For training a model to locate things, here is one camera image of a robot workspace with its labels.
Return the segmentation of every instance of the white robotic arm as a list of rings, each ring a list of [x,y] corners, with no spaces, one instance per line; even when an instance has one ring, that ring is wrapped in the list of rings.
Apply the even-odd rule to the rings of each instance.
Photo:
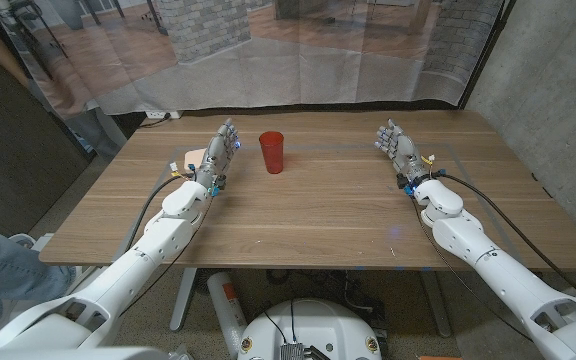
[[[432,227],[436,242],[472,266],[521,321],[546,359],[576,359],[576,297],[552,289],[488,238],[481,223],[463,209],[459,195],[424,169],[410,138],[391,120],[388,124],[377,132],[376,146],[393,160],[400,188],[426,206],[421,217]],[[403,155],[397,146],[401,149],[402,143]]]
[[[186,181],[163,201],[143,236],[80,291],[39,304],[0,331],[0,349],[69,349],[108,345],[121,316],[152,272],[177,256],[199,229],[213,194],[239,148],[230,119],[206,150],[196,181]]]

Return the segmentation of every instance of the table leg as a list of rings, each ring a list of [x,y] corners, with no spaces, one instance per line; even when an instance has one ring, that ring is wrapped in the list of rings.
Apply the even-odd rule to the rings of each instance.
[[[159,18],[157,17],[157,12],[155,11],[155,6],[152,4],[152,0],[146,0],[146,2],[148,3],[148,9],[152,14],[152,19],[155,21],[155,26],[157,27],[157,30],[159,31],[160,34],[168,36],[168,30],[166,30],[165,27],[161,26],[161,23],[159,22]]]
[[[197,270],[197,268],[185,268],[184,273],[181,275],[177,301],[175,301],[175,309],[170,319],[170,330],[172,331],[179,331],[184,326],[186,313],[188,312],[190,300],[192,299],[192,289],[195,285]]]
[[[124,11],[121,9],[121,5],[119,5],[119,0],[112,0],[112,3],[115,4],[115,8],[117,8],[117,11],[119,11],[119,16],[125,18]]]
[[[437,331],[441,337],[447,338],[452,335],[452,329],[448,322],[448,314],[446,313],[446,305],[444,304],[444,296],[439,288],[439,281],[437,274],[434,271],[422,271],[421,283],[426,291],[426,297],[430,304],[430,310],[435,317],[435,324],[437,324]]]
[[[95,10],[93,10],[92,5],[90,5],[90,0],[83,0],[83,2],[88,8],[88,11],[90,12],[92,18],[95,20],[95,24],[101,25],[101,22],[99,22],[99,18],[97,17],[97,13],[95,13]]]

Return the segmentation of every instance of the jeans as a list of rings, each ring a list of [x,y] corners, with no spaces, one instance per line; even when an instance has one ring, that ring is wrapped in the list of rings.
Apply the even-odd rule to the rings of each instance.
[[[48,266],[37,251],[0,235],[0,317],[2,299],[53,300],[64,295],[75,275],[74,267]]]

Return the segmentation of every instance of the wooden table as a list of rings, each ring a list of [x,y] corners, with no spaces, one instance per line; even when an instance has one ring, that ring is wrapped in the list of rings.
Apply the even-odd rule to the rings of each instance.
[[[559,267],[576,270],[576,225],[486,121],[465,111],[186,112],[130,138],[41,260],[110,263],[150,191],[169,176],[170,160],[181,166],[184,153],[205,147],[229,116],[243,146],[226,190],[178,260],[182,266],[447,269],[422,232],[410,198],[397,189],[390,160],[372,145],[378,127],[392,117],[424,155],[435,154],[434,169],[474,183]],[[278,175],[266,172],[259,149],[258,137],[267,130],[285,136],[285,166]],[[442,181],[464,198],[497,244],[531,269],[547,268],[472,192]],[[179,184],[155,198],[145,219]]]

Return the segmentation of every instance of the black cable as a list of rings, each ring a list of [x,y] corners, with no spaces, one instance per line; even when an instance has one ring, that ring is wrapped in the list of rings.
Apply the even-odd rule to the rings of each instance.
[[[144,219],[144,215],[146,215],[146,210],[148,210],[148,206],[150,205],[150,202],[152,201],[152,199],[155,198],[155,196],[161,191],[161,189],[163,189],[164,187],[166,187],[166,185],[170,184],[171,182],[180,179],[181,176],[173,176],[170,179],[164,181],[161,185],[159,185],[155,191],[152,192],[152,194],[150,194],[150,196],[148,197],[148,200],[146,200],[146,202],[144,203],[144,207],[141,208],[141,212],[139,213],[139,217],[137,218],[137,223],[135,224],[135,228],[132,229],[132,233],[130,234],[130,241],[128,241],[128,248],[126,249],[127,252],[128,249],[130,249],[130,247],[132,246],[132,242],[135,241],[135,236],[137,236],[137,231],[139,230],[139,225],[141,225],[141,222]]]
[[[466,282],[461,278],[461,276],[459,276],[459,274],[457,274],[457,272],[452,268],[452,266],[450,266],[450,264],[448,263],[448,260],[446,260],[446,257],[441,253],[441,251],[439,251],[439,249],[437,248],[437,245],[435,245],[435,242],[430,238],[430,235],[428,235],[428,232],[426,231],[426,227],[424,226],[424,223],[421,221],[421,216],[419,215],[419,209],[417,208],[417,204],[415,204],[415,200],[411,199],[411,201],[412,201],[412,206],[414,206],[414,208],[415,208],[415,214],[417,214],[417,220],[419,221],[419,225],[421,226],[421,230],[424,231],[424,234],[426,234],[426,238],[428,238],[428,241],[430,241],[430,244],[432,245],[432,247],[435,249],[435,251],[437,252],[439,257],[441,257],[441,260],[444,261],[446,266],[448,266],[448,268],[453,273],[453,275],[455,275],[455,277],[457,279],[459,279],[459,282],[461,282],[461,284],[466,288],[466,290],[468,290],[468,292],[470,292],[470,294],[472,294],[472,296],[475,299],[477,299],[477,301],[479,301],[479,303],[481,305],[483,305],[486,309],[488,309],[488,311],[490,311],[493,315],[495,315],[495,317],[497,317],[497,319],[501,320],[504,324],[508,325],[508,327],[513,329],[517,334],[523,336],[526,340],[532,342],[532,339],[528,335],[524,334],[523,331],[520,331],[519,329],[514,327],[511,323],[506,321],[506,319],[501,317],[501,315],[497,314],[497,312],[495,312],[491,307],[488,306],[488,304],[486,304],[479,296],[477,296],[477,294],[475,294],[475,292],[468,286],[468,284],[466,284]]]
[[[297,343],[297,335],[295,335],[295,312],[292,308],[293,302],[294,302],[294,299],[290,299],[290,323],[292,326],[292,341],[294,341],[296,344]]]
[[[284,345],[288,344],[288,341],[286,341],[286,336],[284,335],[284,332],[281,331],[281,329],[279,328],[279,326],[277,325],[276,322],[272,321],[272,319],[270,318],[270,316],[268,316],[268,313],[266,312],[266,310],[264,310],[264,314],[266,315],[266,317],[268,318],[268,320],[270,320],[270,322],[275,325],[275,327],[277,328],[277,330],[279,330],[279,333],[281,333],[281,337],[284,338]]]
[[[146,293],[152,289],[153,286],[155,286],[155,284],[159,281],[159,279],[161,279],[164,275],[166,275],[166,272],[170,269],[170,267],[177,262],[177,259],[179,259],[179,257],[181,256],[181,254],[184,253],[184,251],[186,250],[186,248],[188,247],[188,245],[186,245],[183,249],[181,249],[181,251],[179,252],[179,255],[177,255],[177,257],[170,263],[168,264],[168,266],[164,269],[164,271],[161,273],[161,275],[159,275],[155,281],[153,281],[152,284],[150,284],[150,286],[148,286],[146,288],[146,290],[144,290],[144,292],[141,293],[141,295],[139,295],[135,301],[133,301],[130,305],[128,305],[128,307],[126,307],[126,309],[124,309],[124,311],[121,312],[121,314],[119,314],[119,317],[122,317],[128,310],[130,310],[131,307],[133,307],[133,305],[135,305],[144,295],[146,295]]]
[[[561,269],[559,269],[559,267],[557,267],[557,265],[555,265],[555,263],[553,263],[543,252],[541,252],[541,250],[539,250],[539,248],[537,246],[535,246],[535,244],[532,243],[532,241],[530,241],[530,239],[528,239],[528,237],[526,235],[524,235],[524,233],[519,230],[519,228],[508,218],[508,216],[506,216],[506,214],[504,214],[503,211],[501,211],[501,209],[488,197],[486,196],[486,194],[484,194],[483,192],[481,192],[479,189],[477,189],[474,185],[471,185],[457,177],[454,177],[452,175],[448,175],[448,174],[443,174],[443,173],[434,173],[434,175],[440,176],[440,177],[445,177],[448,178],[450,180],[456,181],[458,183],[460,183],[461,185],[469,188],[470,190],[474,191],[477,195],[481,196],[484,200],[486,200],[486,202],[488,204],[490,204],[490,206],[495,209],[495,211],[497,212],[497,214],[499,214],[499,216],[501,216],[506,223],[508,223],[508,225],[510,225],[510,227],[515,230],[515,232],[517,233],[517,235],[519,235],[519,237],[521,237],[521,239],[537,254],[539,255],[539,257],[546,262],[546,264],[548,264],[548,266],[550,266],[553,270],[555,270],[555,272],[557,274],[559,274],[559,276],[561,276],[564,280],[566,280],[566,282],[568,284],[570,284],[570,286],[572,286],[575,290],[576,290],[576,282],[574,282],[571,278],[568,277],[568,275],[566,275]]]
[[[170,113],[166,113],[166,115],[164,115],[163,118],[155,121],[154,123],[139,125],[138,129],[150,128],[150,127],[153,127],[155,125],[161,124],[162,122],[164,122],[168,119],[170,119]]]
[[[168,179],[167,183],[170,183],[170,181],[174,180],[175,178],[170,178]],[[163,188],[164,186],[166,186],[167,183],[163,183],[161,184],[160,188]],[[208,209],[206,209],[206,212],[204,213],[204,219],[206,218],[206,215],[208,215],[208,211],[210,210],[210,206],[208,207]],[[175,257],[175,259],[168,264],[168,266],[166,266],[166,268],[164,269],[164,271],[155,279],[155,281],[153,281],[152,284],[150,284],[150,286],[148,286],[146,288],[146,290],[144,290],[144,292],[141,293],[141,295],[139,295],[135,301],[133,301],[130,305],[128,305],[128,307],[126,307],[126,309],[124,311],[121,312],[121,314],[119,314],[119,317],[123,316],[126,311],[130,310],[131,307],[133,307],[133,305],[135,305],[137,303],[137,301],[139,301],[144,295],[146,295],[146,293],[152,289],[153,286],[155,286],[155,284],[159,281],[159,279],[161,279],[164,275],[166,275],[166,272],[168,272],[168,270],[170,270],[170,268],[177,262],[177,260],[181,257],[181,255],[184,253],[184,251],[186,251],[186,249],[188,248],[188,245],[190,245],[190,242],[192,242],[192,239],[195,238],[195,235],[197,234],[197,232],[199,231],[199,229],[197,229],[197,231],[195,231],[194,234],[192,234],[192,237],[190,238],[190,240],[188,241],[188,244],[186,244],[186,246],[184,246],[183,249],[181,249],[181,251],[179,252],[179,255],[177,255],[177,257]]]

